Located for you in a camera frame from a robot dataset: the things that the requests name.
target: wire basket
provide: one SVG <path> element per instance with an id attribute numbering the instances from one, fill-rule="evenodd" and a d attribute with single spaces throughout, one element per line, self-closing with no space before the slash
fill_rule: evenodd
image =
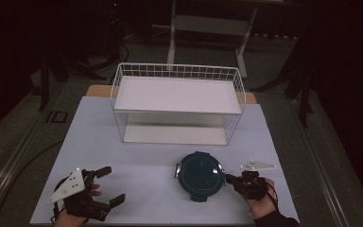
<path id="1" fill-rule="evenodd" d="M 111 97 L 123 142 L 140 143 L 227 145 L 246 104 L 238 69 L 207 65 L 120 63 Z"/>

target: white table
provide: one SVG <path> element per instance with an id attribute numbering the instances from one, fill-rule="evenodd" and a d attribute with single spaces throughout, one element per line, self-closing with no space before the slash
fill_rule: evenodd
<path id="1" fill-rule="evenodd" d="M 109 97 L 84 97 L 52 168 L 31 224 L 48 224 L 52 205 L 46 201 L 56 184 L 77 167 L 112 173 L 96 180 L 109 202 L 119 194 L 126 201 L 112 209 L 105 225 L 242 225 L 253 223 L 247 205 L 226 184 L 207 202 L 193 202 L 174 178 L 176 163 L 196 150 L 218 159 L 226 173 L 240 175 L 249 160 L 275 164 L 261 176 L 275 181 L 282 214 L 298 219 L 282 167 L 261 107 L 247 105 L 229 146 L 124 144 L 120 140 Z M 90 220 L 89 223 L 100 223 Z"/>

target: white shelf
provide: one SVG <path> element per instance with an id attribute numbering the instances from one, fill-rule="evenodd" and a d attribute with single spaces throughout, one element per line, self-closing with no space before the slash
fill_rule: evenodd
<path id="1" fill-rule="evenodd" d="M 241 114 L 231 81 L 130 76 L 122 77 L 114 110 Z"/>
<path id="2" fill-rule="evenodd" d="M 124 142 L 227 145 L 221 115 L 194 113 L 129 113 Z"/>

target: container lid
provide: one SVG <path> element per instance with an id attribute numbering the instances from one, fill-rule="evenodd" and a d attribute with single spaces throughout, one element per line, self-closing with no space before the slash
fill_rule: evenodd
<path id="1" fill-rule="evenodd" d="M 225 173 L 217 159 L 200 151 L 178 163 L 176 176 L 192 201 L 207 201 L 225 184 Z"/>

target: dark background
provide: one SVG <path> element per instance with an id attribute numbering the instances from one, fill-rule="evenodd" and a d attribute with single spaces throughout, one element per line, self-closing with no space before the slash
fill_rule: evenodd
<path id="1" fill-rule="evenodd" d="M 95 8 L 98 9 L 95 15 L 99 15 L 96 17 L 88 10 L 83 11 L 82 5 L 89 6 L 85 9 L 94 9 L 91 7 L 94 1 L 79 1 L 78 13 L 82 17 L 76 20 L 69 14 L 69 11 L 74 12 L 69 5 L 71 1 L 48 2 L 0 1 L 0 120 L 33 89 L 29 76 L 40 68 L 41 38 L 47 30 L 50 35 L 56 34 L 56 44 L 70 46 L 69 53 L 75 56 L 102 47 L 101 35 L 108 22 L 105 10 Z M 131 20 L 129 23 L 147 35 L 150 32 L 147 25 L 169 24 L 170 1 L 118 3 L 125 18 Z M 299 55 L 305 56 L 312 67 L 312 88 L 318 92 L 363 184 L 363 1 L 321 2 L 310 21 L 301 16 L 290 19 L 290 24 L 299 25 L 297 29 L 285 27 L 278 30 L 281 25 L 272 22 L 275 15 L 283 11 L 281 6 L 264 7 L 260 11 L 254 32 L 273 35 L 286 32 L 288 36 L 300 37 L 297 45 L 304 46 L 305 53 Z M 231 15 L 247 16 L 235 11 Z M 90 36 L 95 40 L 94 46 L 78 38 L 80 32 L 88 33 L 86 27 L 101 27 L 94 31 L 95 36 Z"/>

